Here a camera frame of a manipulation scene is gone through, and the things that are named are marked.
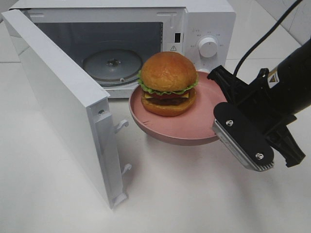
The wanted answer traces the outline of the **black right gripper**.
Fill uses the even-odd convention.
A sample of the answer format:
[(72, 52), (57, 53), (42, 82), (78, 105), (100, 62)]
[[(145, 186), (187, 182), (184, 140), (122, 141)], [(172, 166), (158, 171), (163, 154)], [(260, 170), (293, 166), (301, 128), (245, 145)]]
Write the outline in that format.
[(223, 66), (207, 76), (221, 89), (226, 101), (253, 119), (267, 141), (285, 159), (286, 167), (300, 164), (306, 157), (287, 125), (298, 112), (298, 75), (291, 68), (261, 69), (250, 84), (234, 77)]

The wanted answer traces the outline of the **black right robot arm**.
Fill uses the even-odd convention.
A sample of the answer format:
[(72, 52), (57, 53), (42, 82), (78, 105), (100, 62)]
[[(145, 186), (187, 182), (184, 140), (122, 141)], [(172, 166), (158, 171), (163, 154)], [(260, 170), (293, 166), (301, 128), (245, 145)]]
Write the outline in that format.
[(305, 158), (288, 125), (311, 104), (311, 44), (306, 42), (274, 69), (262, 68), (249, 84), (224, 67), (208, 79), (221, 89), (225, 102), (214, 107), (213, 130), (238, 161), (258, 172), (274, 166), (274, 151), (286, 166)]

